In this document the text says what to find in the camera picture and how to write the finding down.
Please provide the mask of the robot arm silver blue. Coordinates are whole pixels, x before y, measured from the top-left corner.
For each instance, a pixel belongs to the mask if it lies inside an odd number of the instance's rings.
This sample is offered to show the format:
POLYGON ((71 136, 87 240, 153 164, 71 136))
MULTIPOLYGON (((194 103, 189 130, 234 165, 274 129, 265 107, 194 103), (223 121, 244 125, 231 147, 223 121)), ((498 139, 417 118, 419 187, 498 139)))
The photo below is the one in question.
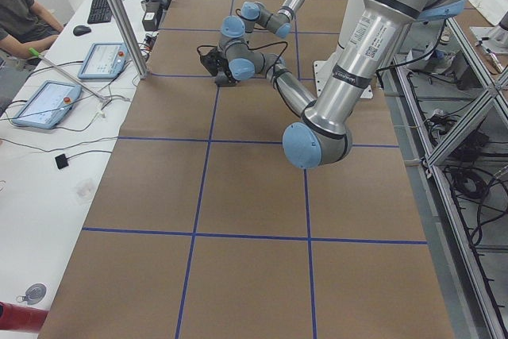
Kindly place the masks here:
POLYGON ((275 54, 253 51, 245 39, 255 25, 286 36, 305 0, 285 0, 272 13, 258 2, 246 2, 237 16, 221 25, 217 50, 235 80, 265 75, 298 121, 283 133, 283 151, 298 168, 316 168, 345 158, 352 134, 346 125, 364 90, 381 64, 391 60, 403 29, 416 21, 444 20, 458 15, 465 0, 363 0, 344 50, 336 58, 319 95, 311 94, 275 54))
POLYGON ((245 2, 239 18, 244 22, 245 34, 253 32, 255 25, 262 27, 279 38, 291 31, 292 21, 305 0, 285 0, 275 13, 261 2, 245 2))

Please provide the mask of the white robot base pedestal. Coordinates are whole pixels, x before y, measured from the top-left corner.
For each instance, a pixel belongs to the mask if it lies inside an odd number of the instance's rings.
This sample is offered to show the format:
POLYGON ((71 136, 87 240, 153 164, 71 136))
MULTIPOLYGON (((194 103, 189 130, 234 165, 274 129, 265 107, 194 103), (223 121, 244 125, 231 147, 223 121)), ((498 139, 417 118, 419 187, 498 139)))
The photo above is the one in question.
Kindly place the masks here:
POLYGON ((325 85, 328 83, 330 78, 341 79, 350 85, 356 85, 361 87, 363 90, 362 99, 372 99, 373 91, 371 85, 366 81, 365 78, 355 76, 342 69, 336 69, 336 63, 333 61, 318 60, 314 61, 314 82, 317 91, 317 95, 320 95, 325 89, 325 85))

